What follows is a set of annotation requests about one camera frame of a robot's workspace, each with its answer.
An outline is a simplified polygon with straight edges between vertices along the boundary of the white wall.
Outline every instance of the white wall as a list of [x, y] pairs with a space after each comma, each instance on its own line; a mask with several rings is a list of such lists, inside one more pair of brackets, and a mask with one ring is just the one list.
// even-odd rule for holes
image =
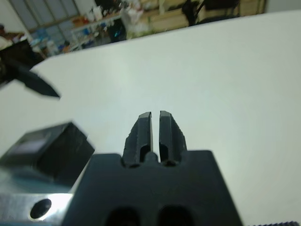
[[0, 0], [0, 24], [4, 24], [8, 32], [24, 32], [28, 35], [28, 31], [8, 0]]
[[75, 3], [81, 15], [87, 13], [88, 11], [91, 10], [92, 7], [96, 6], [94, 0], [75, 0]]
[[268, 0], [268, 13], [294, 9], [301, 9], [301, 0]]

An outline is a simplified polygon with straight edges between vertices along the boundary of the hole in metal plate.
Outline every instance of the hole in metal plate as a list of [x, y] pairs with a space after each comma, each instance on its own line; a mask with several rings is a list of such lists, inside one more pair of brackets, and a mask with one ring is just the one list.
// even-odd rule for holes
[[51, 200], [43, 199], [34, 204], [32, 210], [30, 211], [30, 217], [32, 219], [38, 219], [44, 216], [51, 208]]

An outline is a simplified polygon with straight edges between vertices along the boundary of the black plastic part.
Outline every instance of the black plastic part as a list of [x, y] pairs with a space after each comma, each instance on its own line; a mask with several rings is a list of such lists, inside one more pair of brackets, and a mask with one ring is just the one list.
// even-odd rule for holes
[[22, 177], [72, 187], [94, 148], [72, 123], [30, 132], [0, 159], [0, 166]]
[[270, 225], [259, 225], [259, 226], [300, 226], [297, 222], [286, 222], [280, 224], [270, 224]]
[[159, 149], [161, 162], [170, 166], [179, 163], [181, 153], [187, 151], [185, 136], [166, 111], [160, 112]]
[[138, 166], [148, 152], [153, 151], [151, 113], [139, 115], [128, 135], [122, 160], [126, 167]]
[[[112, 220], [112, 214], [118, 221]], [[147, 153], [133, 169], [122, 166], [118, 154], [95, 154], [62, 226], [174, 226], [175, 222], [242, 226], [212, 152], [183, 152], [175, 167], [159, 164], [155, 153]]]
[[42, 80], [37, 74], [30, 72], [28, 69], [17, 66], [18, 76], [17, 80], [23, 82], [26, 87], [42, 94], [50, 97], [60, 97], [58, 93], [44, 80]]

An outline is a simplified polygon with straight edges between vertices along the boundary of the metal plate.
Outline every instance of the metal plate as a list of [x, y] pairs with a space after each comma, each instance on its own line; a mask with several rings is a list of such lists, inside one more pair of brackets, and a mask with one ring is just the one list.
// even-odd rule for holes
[[73, 194], [0, 194], [0, 225], [58, 226], [72, 197]]

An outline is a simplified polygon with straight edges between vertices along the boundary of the black block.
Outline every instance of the black block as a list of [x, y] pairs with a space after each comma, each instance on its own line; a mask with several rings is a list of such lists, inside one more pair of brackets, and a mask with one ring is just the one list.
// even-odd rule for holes
[[94, 152], [72, 123], [25, 134], [0, 159], [14, 173], [72, 187]]
[[242, 226], [210, 151], [185, 151], [176, 165], [148, 152], [135, 168], [118, 154], [89, 162], [62, 226]]

